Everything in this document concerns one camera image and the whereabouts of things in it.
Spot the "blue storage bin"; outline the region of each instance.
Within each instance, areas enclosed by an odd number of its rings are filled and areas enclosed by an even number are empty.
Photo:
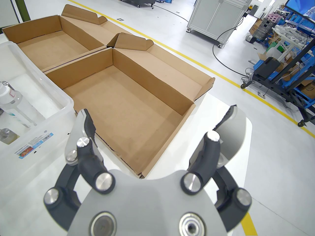
[[[172,3],[172,0],[165,0],[165,2]]]

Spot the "black metal frame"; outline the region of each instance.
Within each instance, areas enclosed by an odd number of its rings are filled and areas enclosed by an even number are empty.
[[[315,120],[315,107],[310,106],[308,109],[314,113],[314,116],[311,116],[306,109],[302,106],[302,103],[296,100],[296,92],[294,90],[295,87],[297,87],[303,80],[305,80],[310,74],[312,74],[315,71],[315,65],[309,68],[304,74],[302,74],[296,81],[292,82],[290,86],[287,88],[282,88],[281,85],[278,85],[277,82],[285,75],[292,67],[296,65],[297,62],[299,62],[302,57],[307,54],[307,52],[315,46],[315,38],[307,45],[305,48],[285,67],[282,71],[279,72],[272,80],[269,79],[263,79],[261,76],[257,75],[254,71],[252,80],[264,85],[268,89],[274,91],[278,95],[280,95],[282,98],[284,98],[287,102],[293,103],[300,111],[302,115],[302,120],[298,123],[299,127],[303,127],[305,123]],[[247,86],[249,86],[252,83],[252,81],[249,81],[246,84],[241,85],[241,88],[244,89]]]

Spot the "white tabletop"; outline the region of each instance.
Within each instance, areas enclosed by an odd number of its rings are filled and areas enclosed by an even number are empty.
[[[147,179],[158,179],[176,170],[187,169],[191,154],[200,139],[219,123],[229,109],[227,104],[210,93],[211,91],[196,101],[197,107],[149,173]],[[251,134],[252,124],[247,119],[245,141],[240,151],[226,165],[240,187],[243,187],[245,183]],[[103,143],[99,140],[96,142],[108,170],[120,169],[132,175]],[[0,210],[0,235],[66,235],[66,232],[50,217],[43,204],[45,192],[54,186],[64,165],[64,156],[61,155],[39,173],[26,188],[21,188],[13,199],[8,199],[7,204]],[[90,191],[90,186],[80,176],[75,190],[82,202]],[[205,190],[215,202],[216,184],[211,180]]]

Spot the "cardboard box on shelf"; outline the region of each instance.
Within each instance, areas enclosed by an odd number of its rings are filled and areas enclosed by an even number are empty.
[[[3,28],[43,72],[107,47],[125,32],[105,17],[67,4],[61,16],[49,16]]]
[[[311,82],[307,86],[303,86],[300,91],[310,99],[315,99],[315,81]]]
[[[87,108],[98,135],[137,176],[147,176],[214,78],[161,47],[120,33],[109,47],[45,74]]]
[[[254,25],[251,27],[251,29],[249,30],[250,34],[253,35],[255,33],[255,31],[258,29],[258,27],[260,26],[260,24],[262,23],[261,19],[257,19],[256,22],[254,23]]]

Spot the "white floor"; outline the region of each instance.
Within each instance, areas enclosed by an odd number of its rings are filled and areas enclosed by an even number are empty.
[[[138,9],[128,2],[118,0],[73,1],[111,18],[121,18],[124,20],[122,23],[241,84],[240,75],[231,72],[213,57],[212,43],[207,37],[195,32],[186,33],[187,22],[177,15],[188,20],[195,0],[173,0],[172,4],[156,3],[175,15],[158,7],[153,10],[150,7]],[[67,0],[25,0],[25,3],[31,19],[61,14],[67,3],[76,5]],[[246,17],[243,24],[232,34],[228,44],[223,49],[215,48],[217,57],[240,73],[244,73],[245,68],[252,67],[248,60],[258,60],[257,52],[264,52],[261,45],[250,44],[244,40],[255,20],[254,17]],[[182,59],[215,76],[193,62]],[[248,89],[257,94],[258,87]],[[314,138],[266,104],[224,79],[216,78],[209,93],[227,104],[237,104],[253,124],[245,188],[254,198],[250,215],[258,235],[315,235],[312,224],[315,217]],[[292,113],[285,108],[284,102],[275,99],[271,92],[267,94],[266,101],[296,121],[301,120],[299,113]],[[314,125],[308,124],[307,129],[315,133]],[[233,235],[244,235],[241,226]]]

